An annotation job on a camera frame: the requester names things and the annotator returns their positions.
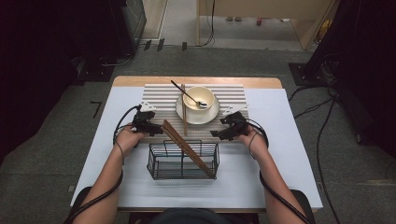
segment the gray carpet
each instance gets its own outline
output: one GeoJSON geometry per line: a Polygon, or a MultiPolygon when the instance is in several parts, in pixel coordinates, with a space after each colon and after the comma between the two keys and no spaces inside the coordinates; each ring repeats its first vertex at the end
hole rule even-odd
{"type": "MultiPolygon", "coordinates": [[[[116,67],[116,76],[277,77],[288,94],[294,85],[288,63],[306,63],[312,53],[258,49],[198,49],[155,46],[139,49],[116,67]]],[[[39,133],[11,152],[0,170],[0,223],[61,223],[91,146],[111,82],[71,86],[48,115],[39,133]],[[96,104],[103,102],[93,118],[96,104]]],[[[290,102],[294,114],[329,98],[327,90],[301,91],[290,102]]],[[[330,104],[296,122],[319,182],[316,141],[330,104]]],[[[343,106],[336,103],[321,136],[319,157],[327,190],[341,223],[396,223],[396,186],[369,180],[396,178],[395,160],[376,146],[356,144],[343,106]]],[[[317,223],[335,223],[324,192],[317,223]]],[[[119,214],[117,223],[127,223],[119,214]]]]}

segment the spoon handle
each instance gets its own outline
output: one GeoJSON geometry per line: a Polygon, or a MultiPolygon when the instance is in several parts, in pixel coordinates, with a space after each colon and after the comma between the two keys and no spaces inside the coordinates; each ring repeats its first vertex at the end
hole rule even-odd
{"type": "Polygon", "coordinates": [[[172,84],[176,86],[180,91],[182,91],[184,94],[186,94],[188,97],[190,97],[185,91],[183,91],[173,80],[171,80],[172,84]]]}

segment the white bowl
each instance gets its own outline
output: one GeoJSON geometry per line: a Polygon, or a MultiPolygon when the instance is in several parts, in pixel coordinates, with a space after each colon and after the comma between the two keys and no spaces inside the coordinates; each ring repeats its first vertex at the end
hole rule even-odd
{"type": "Polygon", "coordinates": [[[206,87],[192,87],[186,90],[186,93],[192,97],[196,102],[205,102],[207,108],[198,106],[188,95],[183,95],[184,104],[192,110],[207,110],[215,102],[215,95],[213,92],[206,87]]]}

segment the wooden table edge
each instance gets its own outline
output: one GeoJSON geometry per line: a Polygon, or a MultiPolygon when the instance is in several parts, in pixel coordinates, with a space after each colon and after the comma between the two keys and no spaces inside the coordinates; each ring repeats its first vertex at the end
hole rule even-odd
{"type": "Polygon", "coordinates": [[[249,89],[283,89],[276,77],[146,77],[119,76],[113,87],[143,87],[145,84],[171,84],[170,80],[184,84],[243,84],[249,89]]]}

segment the white table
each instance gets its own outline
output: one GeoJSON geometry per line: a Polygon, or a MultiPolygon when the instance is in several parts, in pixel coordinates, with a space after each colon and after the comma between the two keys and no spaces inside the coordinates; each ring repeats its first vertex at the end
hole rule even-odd
{"type": "MultiPolygon", "coordinates": [[[[112,148],[112,135],[121,116],[139,105],[144,87],[113,85],[82,170],[78,193],[92,186],[112,148]]],[[[290,189],[302,191],[312,209],[321,208],[318,189],[302,139],[283,89],[245,89],[248,113],[267,132],[269,150],[290,189]]],[[[124,122],[133,119],[135,111],[124,122]]],[[[120,186],[120,211],[162,211],[170,207],[204,207],[219,212],[264,212],[259,167],[238,142],[219,144],[215,180],[153,180],[147,169],[149,147],[140,144],[125,160],[120,186]]]]}

